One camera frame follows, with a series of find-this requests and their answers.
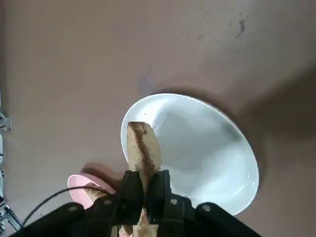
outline screw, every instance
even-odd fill
[[[111,204],[111,203],[112,203],[111,200],[105,200],[105,201],[104,201],[104,204],[105,204],[105,205],[109,205],[109,204]]]
[[[173,205],[176,205],[178,200],[177,199],[171,199],[170,202],[173,204]]]
[[[211,210],[211,207],[209,205],[206,205],[206,204],[203,205],[202,208],[203,208],[204,211],[210,211]]]
[[[73,211],[77,211],[77,207],[76,206],[71,206],[71,207],[69,207],[68,208],[68,210],[70,211],[70,212],[73,212]]]

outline brown table surface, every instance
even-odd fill
[[[12,117],[5,197],[21,219],[87,162],[119,178],[126,110],[167,91],[218,106],[253,146],[260,189],[241,221],[266,237],[315,236],[315,1],[0,0],[0,9],[1,101]]]

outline pink plate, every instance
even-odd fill
[[[115,190],[104,182],[102,179],[87,173],[73,174],[68,178],[68,188],[76,186],[85,186],[88,183],[93,183],[100,188],[108,191],[111,194],[115,194]],[[85,209],[88,209],[93,205],[93,201],[89,198],[84,189],[75,189],[69,191],[72,199],[75,202],[80,203]]]

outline white plate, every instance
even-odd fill
[[[130,121],[153,128],[172,192],[189,197],[193,207],[209,201],[236,215],[251,204],[259,185],[256,158],[245,136],[220,110],[179,94],[139,100],[122,122],[126,159]]]

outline black cable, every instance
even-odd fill
[[[33,216],[33,214],[38,210],[40,209],[44,204],[46,204],[48,201],[50,201],[51,199],[53,199],[54,197],[64,193],[64,192],[67,192],[67,191],[70,191],[70,190],[75,190],[75,189],[91,189],[91,190],[97,190],[97,191],[100,191],[104,194],[106,194],[107,196],[111,197],[112,201],[114,202],[117,202],[117,200],[113,197],[113,195],[111,193],[109,193],[108,191],[106,190],[103,190],[103,189],[99,189],[99,188],[96,188],[96,187],[89,187],[89,186],[78,186],[78,187],[71,187],[71,188],[66,188],[66,189],[62,189],[56,193],[54,193],[53,195],[47,197],[46,199],[44,199],[39,205],[37,205],[28,215],[27,217],[24,219],[24,221],[22,222],[22,225],[21,225],[21,229],[22,230],[25,226],[25,224],[27,223],[27,221],[31,218],[31,216]]]

